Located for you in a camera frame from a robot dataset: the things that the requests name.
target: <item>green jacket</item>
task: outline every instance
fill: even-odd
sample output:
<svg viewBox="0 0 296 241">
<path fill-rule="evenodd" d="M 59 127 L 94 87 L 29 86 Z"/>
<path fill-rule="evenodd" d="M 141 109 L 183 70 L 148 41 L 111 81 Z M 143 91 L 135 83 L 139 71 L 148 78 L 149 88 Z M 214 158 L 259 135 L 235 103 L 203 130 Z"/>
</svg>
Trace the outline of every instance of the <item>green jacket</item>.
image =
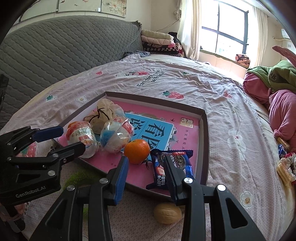
<svg viewBox="0 0 296 241">
<path fill-rule="evenodd" d="M 273 91 L 290 90 L 296 92 L 296 68 L 286 60 L 273 67 L 257 66 L 247 70 L 257 75 Z"/>
</svg>

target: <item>mandarin orange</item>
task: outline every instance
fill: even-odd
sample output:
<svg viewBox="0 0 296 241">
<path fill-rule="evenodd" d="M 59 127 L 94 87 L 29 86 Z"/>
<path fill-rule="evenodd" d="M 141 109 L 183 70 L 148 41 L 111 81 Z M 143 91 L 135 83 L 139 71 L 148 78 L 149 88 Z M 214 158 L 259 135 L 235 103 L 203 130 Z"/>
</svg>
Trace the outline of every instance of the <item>mandarin orange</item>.
<svg viewBox="0 0 296 241">
<path fill-rule="evenodd" d="M 128 143 L 124 148 L 124 155 L 132 164 L 140 164 L 150 154 L 150 147 L 147 141 L 136 139 Z"/>
</svg>

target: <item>tray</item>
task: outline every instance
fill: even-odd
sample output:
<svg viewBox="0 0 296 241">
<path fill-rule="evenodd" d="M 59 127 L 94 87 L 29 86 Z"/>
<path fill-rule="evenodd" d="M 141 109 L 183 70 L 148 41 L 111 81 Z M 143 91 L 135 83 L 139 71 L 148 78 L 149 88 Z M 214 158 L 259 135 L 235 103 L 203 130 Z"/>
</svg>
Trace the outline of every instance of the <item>tray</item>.
<svg viewBox="0 0 296 241">
<path fill-rule="evenodd" d="M 194 177 L 201 184 L 206 185 L 209 165 L 209 137 L 207 117 L 203 109 L 151 97 L 105 92 L 86 103 L 60 123 L 60 126 L 64 128 L 64 133 L 66 133 L 69 123 L 81 121 L 92 109 L 95 109 L 97 101 L 101 98 L 112 100 L 127 113 L 143 115 L 174 124 L 175 130 L 172 138 L 169 140 L 168 148 L 170 150 L 193 150 L 194 154 L 190 158 L 190 162 Z M 55 140 L 62 146 L 67 145 L 65 135 Z M 106 174 L 110 169 L 117 166 L 121 155 L 121 153 L 109 154 L 99 151 L 91 158 L 80 158 L 80 160 Z M 166 190 L 145 189 L 147 184 L 154 181 L 152 163 L 149 163 L 148 167 L 149 169 L 144 164 L 130 164 L 126 188 L 160 201 L 170 201 L 169 192 Z"/>
</svg>

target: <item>gray quilted headboard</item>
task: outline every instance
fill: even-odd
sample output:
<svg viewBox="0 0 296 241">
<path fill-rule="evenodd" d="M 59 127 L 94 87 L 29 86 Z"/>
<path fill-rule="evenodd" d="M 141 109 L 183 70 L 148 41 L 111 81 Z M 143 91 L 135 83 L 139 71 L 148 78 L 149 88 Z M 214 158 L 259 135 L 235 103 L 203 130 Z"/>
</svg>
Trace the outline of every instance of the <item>gray quilted headboard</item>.
<svg viewBox="0 0 296 241">
<path fill-rule="evenodd" d="M 0 45 L 0 74 L 9 77 L 0 129 L 50 85 L 143 50 L 141 24 L 98 16 L 36 22 L 7 35 Z"/>
</svg>

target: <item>oreo-style cookie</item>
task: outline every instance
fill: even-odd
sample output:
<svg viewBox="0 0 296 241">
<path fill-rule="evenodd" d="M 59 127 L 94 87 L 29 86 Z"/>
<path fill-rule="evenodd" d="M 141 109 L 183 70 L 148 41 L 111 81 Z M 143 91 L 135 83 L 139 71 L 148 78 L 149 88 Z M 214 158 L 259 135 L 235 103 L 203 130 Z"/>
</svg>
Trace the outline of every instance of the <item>oreo-style cookie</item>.
<svg viewBox="0 0 296 241">
<path fill-rule="evenodd" d="M 169 151 L 161 151 L 159 149 L 153 149 L 150 152 L 152 164 L 153 164 L 153 173 L 154 173 L 154 182 L 148 184 L 146 189 L 160 188 L 160 189 L 168 189 L 165 171 L 163 168 L 164 158 L 166 156 L 170 156 L 175 166 L 182 169 L 186 174 L 186 177 L 190 177 L 194 179 L 192 166 L 189 161 L 189 158 L 192 157 L 192 150 L 169 150 Z"/>
</svg>

